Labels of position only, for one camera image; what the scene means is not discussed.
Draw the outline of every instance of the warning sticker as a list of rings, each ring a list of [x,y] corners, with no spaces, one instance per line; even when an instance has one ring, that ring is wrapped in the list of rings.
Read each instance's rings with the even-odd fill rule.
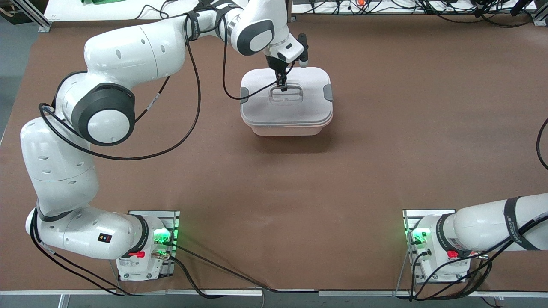
[[[99,238],[97,239],[99,242],[105,242],[110,243],[110,240],[112,239],[112,235],[99,233]]]

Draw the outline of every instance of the gray floor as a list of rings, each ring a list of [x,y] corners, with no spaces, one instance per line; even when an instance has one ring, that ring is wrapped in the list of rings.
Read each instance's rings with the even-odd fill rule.
[[[21,78],[28,61],[28,52],[36,40],[38,27],[33,24],[13,26],[0,18],[0,135],[13,106]],[[316,294],[273,294],[266,293],[264,307],[299,308],[355,308],[355,307],[417,307],[429,308],[485,308],[488,307],[479,298],[466,298],[453,301],[429,301],[409,303],[393,298],[321,298]],[[43,307],[58,306],[58,295],[0,295],[0,307]],[[205,300],[197,295],[150,295],[138,298],[118,298],[110,295],[84,296],[73,295],[69,308],[154,308],[154,307],[240,307],[259,308],[261,297],[231,296],[222,299]],[[505,301],[506,307],[548,307],[547,299],[511,299]]]

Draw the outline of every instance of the red emergency button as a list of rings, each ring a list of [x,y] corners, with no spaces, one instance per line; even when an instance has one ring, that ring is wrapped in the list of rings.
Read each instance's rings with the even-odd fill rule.
[[[447,252],[447,256],[450,257],[450,258],[456,258],[459,256],[459,253],[454,251],[454,250],[450,250]]]
[[[144,258],[145,257],[145,252],[129,253],[129,255],[134,255],[137,258]]]

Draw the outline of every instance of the gray lid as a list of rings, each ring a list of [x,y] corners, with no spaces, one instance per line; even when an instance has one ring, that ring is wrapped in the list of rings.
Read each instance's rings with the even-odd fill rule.
[[[242,93],[253,93],[275,80],[271,69],[252,70],[242,78]],[[331,119],[333,98],[325,71],[294,67],[287,82],[286,92],[271,87],[241,103],[244,121],[253,126],[315,126]]]

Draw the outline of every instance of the brown tabletop surface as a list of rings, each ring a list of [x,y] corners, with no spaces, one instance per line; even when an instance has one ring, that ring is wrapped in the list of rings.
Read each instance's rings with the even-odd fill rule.
[[[25,233],[36,195],[19,131],[66,74],[85,70],[86,40],[116,27],[57,26],[32,47],[0,147],[1,290],[95,288],[42,256]],[[458,209],[548,190],[535,154],[548,115],[545,28],[435,16],[306,16],[289,27],[308,35],[310,65],[333,84],[334,118],[319,135],[254,135],[239,102],[222,90],[222,43],[200,39],[191,43],[203,94],[195,131],[158,158],[96,158],[100,190],[91,204],[121,213],[179,210],[180,244],[272,288],[391,290],[406,251],[402,209]],[[246,72],[266,67],[262,54],[230,49],[228,58],[233,95]],[[161,83],[133,89],[137,113]],[[188,130],[196,100],[187,57],[129,140],[93,149],[137,156],[168,148]],[[106,260],[59,252],[113,280]],[[251,286],[179,255],[201,288]],[[504,253],[483,288],[548,292],[547,257]],[[126,286],[189,288],[179,269]]]

